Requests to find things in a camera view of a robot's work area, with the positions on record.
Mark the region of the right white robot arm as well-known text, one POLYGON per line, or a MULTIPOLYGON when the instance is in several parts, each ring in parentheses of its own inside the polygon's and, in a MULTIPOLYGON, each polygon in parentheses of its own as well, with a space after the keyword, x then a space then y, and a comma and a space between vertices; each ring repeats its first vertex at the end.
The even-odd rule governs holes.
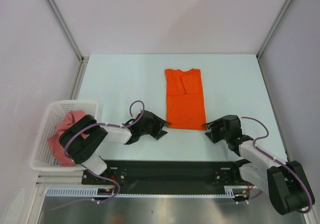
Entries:
POLYGON ((224 140, 229 150, 247 161, 231 171, 231 180, 235 184, 248 181, 256 186, 268 195, 281 215, 294 211, 309 213, 315 197, 302 165, 297 161, 285 161, 260 147, 257 142, 266 139, 269 131, 256 138, 244 135, 241 120, 236 115, 227 115, 203 125, 210 141, 224 140))

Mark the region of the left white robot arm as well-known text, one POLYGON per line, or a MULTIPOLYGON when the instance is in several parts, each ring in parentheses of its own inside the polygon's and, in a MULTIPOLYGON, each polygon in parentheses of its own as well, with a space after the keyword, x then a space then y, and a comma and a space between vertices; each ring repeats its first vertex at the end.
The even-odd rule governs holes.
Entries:
POLYGON ((60 136, 59 143, 67 158, 91 171, 93 178, 104 184, 109 181, 111 175, 107 164, 97 153, 103 142, 130 145, 144 135, 159 140, 167 134, 163 128, 169 126, 170 122, 147 110, 142 110, 120 126, 98 123, 93 116, 85 115, 60 136))

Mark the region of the orange t shirt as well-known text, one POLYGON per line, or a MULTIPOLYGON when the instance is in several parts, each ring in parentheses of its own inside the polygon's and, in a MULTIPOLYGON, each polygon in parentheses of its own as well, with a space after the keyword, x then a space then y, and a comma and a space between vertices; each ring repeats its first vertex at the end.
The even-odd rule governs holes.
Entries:
POLYGON ((170 128, 205 130, 204 91, 201 71, 166 69, 166 120, 170 128))

